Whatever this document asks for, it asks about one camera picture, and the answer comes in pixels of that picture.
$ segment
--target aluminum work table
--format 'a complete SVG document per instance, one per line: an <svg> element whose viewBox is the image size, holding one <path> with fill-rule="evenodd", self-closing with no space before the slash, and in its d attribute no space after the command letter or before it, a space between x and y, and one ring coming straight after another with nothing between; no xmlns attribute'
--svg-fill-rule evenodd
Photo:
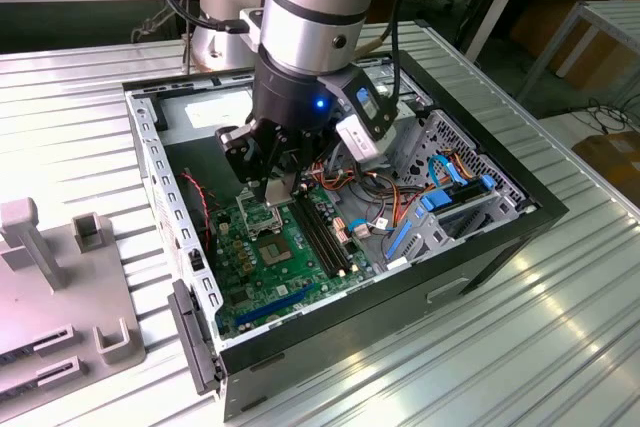
<svg viewBox="0 0 640 427"><path fill-rule="evenodd" d="M637 425L638 209L434 31L403 23L401 44L570 212L482 288L228 425ZM180 74L182 50L171 41L0 57L0 200L32 196L44 228L85 211L111 218L148 352L7 426L219 418L219 404L195 394L167 306L171 277L120 87Z"/></svg>

